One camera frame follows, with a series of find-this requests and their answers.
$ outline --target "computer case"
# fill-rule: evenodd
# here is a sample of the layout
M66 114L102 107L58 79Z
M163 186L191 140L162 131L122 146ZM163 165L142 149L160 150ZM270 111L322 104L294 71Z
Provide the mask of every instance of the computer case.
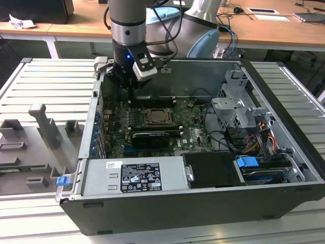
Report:
M0 21L8 21L11 14L22 20L67 24L73 12L72 0L0 0Z

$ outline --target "wooden desk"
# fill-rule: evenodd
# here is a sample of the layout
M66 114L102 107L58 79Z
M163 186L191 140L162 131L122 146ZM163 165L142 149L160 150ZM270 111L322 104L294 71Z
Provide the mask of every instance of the wooden desk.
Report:
M239 4L245 13L252 14L247 8L275 9L279 15L293 13L307 13L306 9L295 6L294 0L232 0ZM325 4L305 1L305 7L311 12L314 7L325 9ZM220 8L219 13L233 12L234 6ZM238 35L237 47L282 49L282 50L313 50L325 51L325 25L302 23L295 16L286 17L290 22L259 20L254 15L234 15L230 20L232 30ZM220 17L224 24L228 24L225 17ZM228 33L220 33L220 43L230 41Z
M275 9L280 15L292 15L293 12L307 12L295 6L295 0L232 0L232 4L240 4L246 13L246 8ZM5 39L42 40L47 43L52 58L59 58L56 48L57 41L90 42L92 52L95 53L95 42L112 42L112 34L103 23L105 4L98 4L97 0L73 0L74 16L69 24L37 23L38 28L17 30L8 23L0 22L0 35ZM325 8L325 4L305 2L305 6L314 12L314 7ZM233 13L234 6L220 8L219 12ZM325 51L325 25L303 23L294 17L287 17L290 22L258 20L251 15L236 15L230 20L233 31L238 35L237 47ZM229 33L220 33L219 49L224 49L229 43Z
M104 26L104 11L106 4L98 4L97 0L84 2L73 0L74 15L68 24L53 24L48 29L48 35L74 37L107 37L112 33Z

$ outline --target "warning label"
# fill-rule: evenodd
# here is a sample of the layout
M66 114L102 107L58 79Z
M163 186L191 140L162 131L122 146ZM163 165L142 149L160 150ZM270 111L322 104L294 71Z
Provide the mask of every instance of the warning label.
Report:
M161 190L159 163L121 165L121 191L123 193Z

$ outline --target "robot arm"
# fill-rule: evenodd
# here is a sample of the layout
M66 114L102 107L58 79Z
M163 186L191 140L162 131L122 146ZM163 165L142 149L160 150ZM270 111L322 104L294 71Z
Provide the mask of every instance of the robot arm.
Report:
M159 50L168 51L169 54L176 52L169 48L170 36L166 34L164 25L172 36L177 33L175 43L182 56L189 50L197 53L193 47L202 46L199 41L206 34L210 41L203 42L203 45L215 48L219 37L216 12L220 0L194 0L193 6L184 14L183 21L175 17L164 23L146 26L146 8L160 6L165 2L167 0L108 1L114 51L114 65L108 77L118 87L129 90L143 87L164 65L161 60L153 60L150 53L156 54ZM147 42L161 40L165 40L163 44L150 46L148 50Z
M148 0L109 0L116 68L136 75L139 82L151 79L157 68L145 43Z

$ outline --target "gray plastic bracket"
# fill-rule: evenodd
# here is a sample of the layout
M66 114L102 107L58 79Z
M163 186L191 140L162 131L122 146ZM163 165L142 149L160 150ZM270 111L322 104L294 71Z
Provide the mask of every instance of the gray plastic bracket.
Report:
M20 62L23 64L29 64L32 61L32 57L24 57Z
M49 185L49 182L47 182L47 180L41 176L41 177L28 177L26 179L25 184L31 188L31 189L35 189L35 188L47 188Z
M7 142L0 143L0 151L24 150L27 146L25 142Z
M16 130L23 129L17 119L5 119L0 126L0 132L6 139L18 138Z
M61 175L57 171L55 167L52 168L51 174L50 174L50 179L54 184L56 184L57 178L60 177Z
M68 120L66 122L66 126L64 127L66 130L67 136L80 136L80 127L77 120Z
M50 173L52 168L49 164L46 164L44 167L32 167L31 171L34 173Z
M39 131L41 132L41 136L43 136L43 139L46 140L50 148L57 148L59 145L56 139L57 127L55 126L56 129L53 129L55 123L53 124L53 120L49 121L46 117L45 110L45 104L33 104L29 108L28 113L36 119L40 126Z
M18 157L0 158L0 166L16 166L18 164L20 164L20 159Z

